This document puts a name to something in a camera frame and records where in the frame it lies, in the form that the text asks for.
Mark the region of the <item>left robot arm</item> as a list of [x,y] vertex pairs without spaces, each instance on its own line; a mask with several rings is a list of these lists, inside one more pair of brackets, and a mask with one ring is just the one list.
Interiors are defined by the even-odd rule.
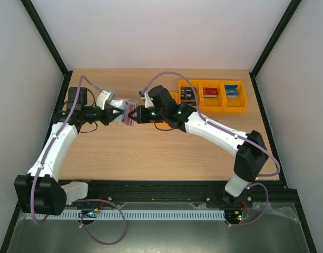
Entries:
[[84,124],[109,125],[122,120],[128,110],[125,101],[115,99],[113,92],[106,90],[88,105],[85,87],[69,88],[65,105],[65,110],[54,115],[50,137],[39,158],[26,175],[18,175],[14,181],[21,210],[25,213],[58,216],[66,205],[85,198],[86,182],[63,186],[58,182],[65,156]]

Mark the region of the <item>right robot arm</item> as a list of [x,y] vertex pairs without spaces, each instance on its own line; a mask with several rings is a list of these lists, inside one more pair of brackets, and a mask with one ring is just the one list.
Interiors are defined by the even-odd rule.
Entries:
[[172,129],[195,134],[218,145],[235,158],[234,174],[222,194],[227,206],[235,206],[241,200],[243,190],[255,181],[268,160],[262,135],[257,131],[237,131],[204,118],[195,107],[177,104],[170,92],[161,85],[143,95],[145,104],[129,113],[131,120],[138,124],[165,122]]

